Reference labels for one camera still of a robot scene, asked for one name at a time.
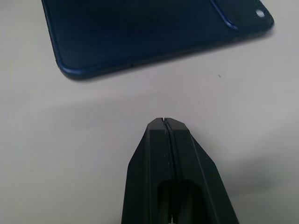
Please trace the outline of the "dark blue phone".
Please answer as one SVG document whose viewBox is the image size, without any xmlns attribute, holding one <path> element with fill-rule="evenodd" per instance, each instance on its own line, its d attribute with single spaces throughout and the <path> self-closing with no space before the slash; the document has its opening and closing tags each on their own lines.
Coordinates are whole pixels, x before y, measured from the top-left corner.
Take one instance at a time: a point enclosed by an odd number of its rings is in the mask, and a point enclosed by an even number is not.
<svg viewBox="0 0 299 224">
<path fill-rule="evenodd" d="M 73 80 L 268 33 L 261 0 L 41 0 L 55 60 Z"/>
</svg>

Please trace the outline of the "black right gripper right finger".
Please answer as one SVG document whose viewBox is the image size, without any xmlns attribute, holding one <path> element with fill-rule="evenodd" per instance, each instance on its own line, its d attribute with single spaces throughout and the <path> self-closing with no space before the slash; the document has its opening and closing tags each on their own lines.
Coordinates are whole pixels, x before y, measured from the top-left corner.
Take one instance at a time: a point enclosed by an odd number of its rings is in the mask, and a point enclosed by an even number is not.
<svg viewBox="0 0 299 224">
<path fill-rule="evenodd" d="M 175 119 L 164 120 L 170 134 L 175 174 L 172 218 L 175 224 L 239 224 L 218 169 Z"/>
</svg>

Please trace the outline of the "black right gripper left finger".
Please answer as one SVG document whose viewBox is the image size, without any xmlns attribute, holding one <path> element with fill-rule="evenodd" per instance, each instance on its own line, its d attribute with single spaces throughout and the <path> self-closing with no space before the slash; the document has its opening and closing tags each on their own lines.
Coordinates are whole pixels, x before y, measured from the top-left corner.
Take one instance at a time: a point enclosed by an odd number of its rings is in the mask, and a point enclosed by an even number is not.
<svg viewBox="0 0 299 224">
<path fill-rule="evenodd" d="M 128 164 L 121 224 L 169 224 L 173 180 L 169 133 L 156 118 Z"/>
</svg>

